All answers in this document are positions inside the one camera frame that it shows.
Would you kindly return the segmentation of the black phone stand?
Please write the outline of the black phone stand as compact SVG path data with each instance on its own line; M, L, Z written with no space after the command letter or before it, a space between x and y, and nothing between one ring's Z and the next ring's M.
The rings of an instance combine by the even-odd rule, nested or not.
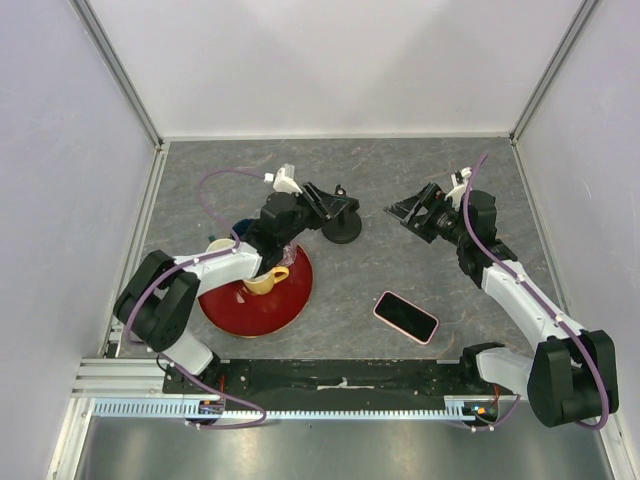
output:
M350 203L322 227L322 233L332 243L348 244L353 242L362 231L362 220L358 214L360 203L349 197L341 184L335 187L334 195L345 197Z

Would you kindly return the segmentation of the phone with pink case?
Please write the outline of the phone with pink case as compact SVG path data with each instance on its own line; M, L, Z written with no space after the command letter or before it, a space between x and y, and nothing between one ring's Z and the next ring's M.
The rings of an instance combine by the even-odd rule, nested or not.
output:
M377 300L376 318L420 345L427 345L439 327L439 319L391 291Z

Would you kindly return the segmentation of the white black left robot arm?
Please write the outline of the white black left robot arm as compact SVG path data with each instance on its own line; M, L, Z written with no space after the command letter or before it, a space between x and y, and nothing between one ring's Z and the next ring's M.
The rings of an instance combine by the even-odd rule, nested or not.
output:
M267 273L283 258L283 249L303 231L326 229L360 202L337 190L328 193L307 182L297 193L275 192L260 215L233 243L212 252L172 257L148 254L119 294L113 315L131 335L184 371L185 382L208 393L219 382L219 357L188 329L196 298L235 281Z

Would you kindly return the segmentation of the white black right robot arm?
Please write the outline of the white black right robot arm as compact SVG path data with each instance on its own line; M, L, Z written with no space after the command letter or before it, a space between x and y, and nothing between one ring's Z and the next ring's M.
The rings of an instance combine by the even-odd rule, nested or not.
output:
M462 272L500 305L534 351L526 358L500 343L466 348L457 371L465 391L505 387L526 399L547 427L607 423L619 408L613 340L571 319L534 284L497 236L494 196L466 187L447 194L429 183L384 210L422 240L454 245Z

